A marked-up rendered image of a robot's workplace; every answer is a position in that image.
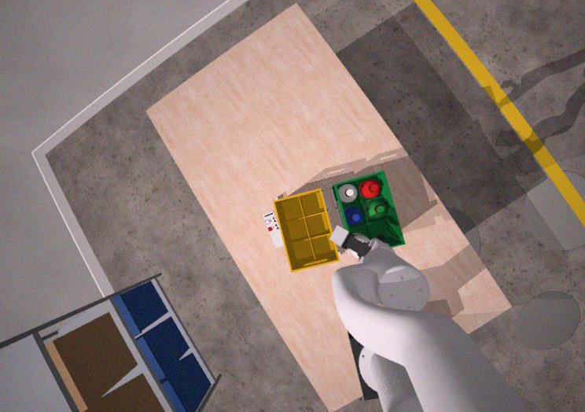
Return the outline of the white bottle with brown label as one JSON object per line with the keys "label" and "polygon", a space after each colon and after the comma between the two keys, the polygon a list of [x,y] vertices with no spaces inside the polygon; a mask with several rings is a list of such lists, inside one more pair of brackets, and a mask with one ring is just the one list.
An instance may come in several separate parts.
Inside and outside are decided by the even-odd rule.
{"label": "white bottle with brown label", "polygon": [[[368,243],[368,242],[371,242],[371,240],[370,240],[368,237],[364,236],[363,234],[355,233],[354,235],[355,235],[355,238],[356,238],[356,239],[358,239],[359,241],[361,241],[361,242],[363,242],[363,243],[364,243],[364,242],[366,242],[366,243]],[[352,254],[352,255],[353,255],[355,258],[357,258],[357,259],[359,258],[359,257],[357,256],[357,253],[356,253],[356,252],[353,252],[351,249],[348,249],[348,250],[351,252],[351,254]]]}

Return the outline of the green crate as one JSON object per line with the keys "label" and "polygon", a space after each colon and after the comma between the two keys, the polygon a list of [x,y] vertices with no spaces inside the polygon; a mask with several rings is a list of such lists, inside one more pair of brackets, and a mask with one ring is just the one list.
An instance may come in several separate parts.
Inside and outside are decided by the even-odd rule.
{"label": "green crate", "polygon": [[[366,180],[373,179],[377,181],[381,187],[380,193],[374,198],[363,198],[359,192],[359,185]],[[353,180],[353,181],[352,181]],[[357,184],[358,183],[358,184]],[[353,185],[358,192],[356,199],[349,203],[344,203],[340,201],[340,195],[338,193],[338,189],[345,184]],[[402,230],[399,224],[399,219],[396,213],[396,208],[392,199],[392,195],[388,186],[388,181],[386,179],[386,175],[384,171],[379,171],[377,173],[373,173],[370,175],[365,175],[359,178],[354,178],[351,180],[347,180],[345,182],[339,182],[333,185],[333,193],[337,202],[337,207],[340,213],[340,218],[345,230],[350,231],[350,233],[355,234],[363,234],[364,236],[368,237],[370,240],[373,238],[377,238],[379,234],[384,236],[384,242],[388,245],[392,245],[402,234]],[[366,216],[364,204],[368,200],[381,200],[384,202],[386,206],[386,212],[384,216],[379,219],[374,219]],[[362,202],[362,203],[360,203]],[[347,206],[346,206],[347,205]],[[342,207],[343,206],[343,207]],[[358,226],[351,226],[347,224],[344,209],[347,207],[355,207],[362,211],[363,213],[363,220]],[[343,212],[343,214],[342,214]],[[383,220],[383,221],[382,221]],[[380,222],[379,222],[380,221]],[[346,223],[346,225],[345,225]],[[365,226],[366,225],[366,228]],[[368,225],[368,226],[367,226]],[[353,228],[353,229],[352,229]],[[369,231],[370,230],[370,231]],[[370,236],[371,235],[371,236]]]}

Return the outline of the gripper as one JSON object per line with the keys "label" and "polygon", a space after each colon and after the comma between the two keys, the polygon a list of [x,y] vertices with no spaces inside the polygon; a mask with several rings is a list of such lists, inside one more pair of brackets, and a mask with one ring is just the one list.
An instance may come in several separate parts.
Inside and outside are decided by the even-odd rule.
{"label": "gripper", "polygon": [[[375,249],[375,248],[386,248],[386,249],[392,251],[393,253],[395,253],[395,251],[389,245],[384,243],[384,236],[382,234],[379,234],[379,236],[377,238],[373,238],[371,240],[371,242],[368,242],[368,243],[364,242],[364,243],[366,245],[369,245],[371,247],[371,250]],[[364,257],[363,256],[361,257],[360,254],[358,254],[358,257],[359,257],[358,263],[361,263]]]}

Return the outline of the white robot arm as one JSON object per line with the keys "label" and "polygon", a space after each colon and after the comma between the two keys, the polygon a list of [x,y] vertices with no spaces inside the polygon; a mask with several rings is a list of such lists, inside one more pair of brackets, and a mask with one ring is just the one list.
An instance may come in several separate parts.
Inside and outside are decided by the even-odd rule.
{"label": "white robot arm", "polygon": [[333,273],[333,295],[384,412],[531,412],[457,322],[421,311],[430,288],[419,269],[354,236],[337,226],[330,237],[365,256]]}

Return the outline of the red bottle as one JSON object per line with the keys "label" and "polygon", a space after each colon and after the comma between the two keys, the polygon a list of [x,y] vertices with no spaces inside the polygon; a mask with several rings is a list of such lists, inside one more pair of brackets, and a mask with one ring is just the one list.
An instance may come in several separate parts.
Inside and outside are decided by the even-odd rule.
{"label": "red bottle", "polygon": [[374,198],[380,193],[381,187],[377,181],[369,179],[359,185],[359,191],[363,198]]}

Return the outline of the white paper pick list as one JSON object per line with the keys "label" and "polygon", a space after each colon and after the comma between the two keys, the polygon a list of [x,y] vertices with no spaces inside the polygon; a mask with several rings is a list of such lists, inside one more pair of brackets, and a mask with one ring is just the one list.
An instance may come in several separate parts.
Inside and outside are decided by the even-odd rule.
{"label": "white paper pick list", "polygon": [[269,230],[271,239],[274,243],[275,248],[279,248],[284,245],[281,231],[278,225],[278,221],[275,217],[274,211],[268,212],[267,214],[263,215],[265,223],[267,224],[267,229]]}

